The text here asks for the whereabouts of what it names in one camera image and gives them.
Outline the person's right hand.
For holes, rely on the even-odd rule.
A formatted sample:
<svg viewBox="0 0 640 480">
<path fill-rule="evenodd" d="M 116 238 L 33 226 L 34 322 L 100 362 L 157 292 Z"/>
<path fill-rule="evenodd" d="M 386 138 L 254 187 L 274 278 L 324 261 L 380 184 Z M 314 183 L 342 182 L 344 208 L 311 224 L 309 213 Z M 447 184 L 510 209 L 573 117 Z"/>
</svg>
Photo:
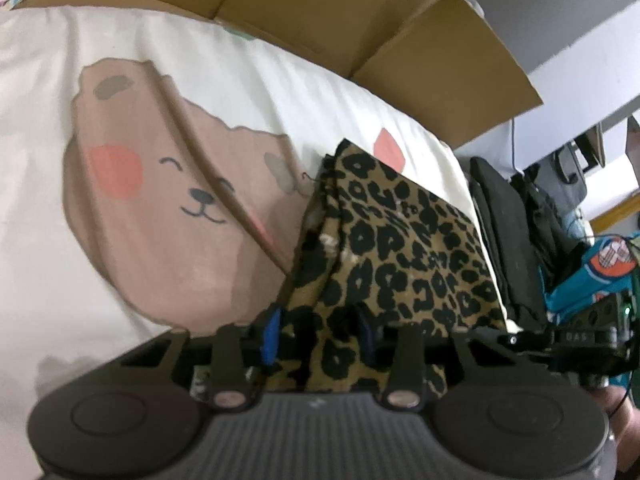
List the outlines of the person's right hand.
<svg viewBox="0 0 640 480">
<path fill-rule="evenodd" d="M 626 389 L 608 386 L 589 393 L 608 415 L 617 448 L 617 471 L 620 478 L 639 478 L 639 409 Z"/>
</svg>

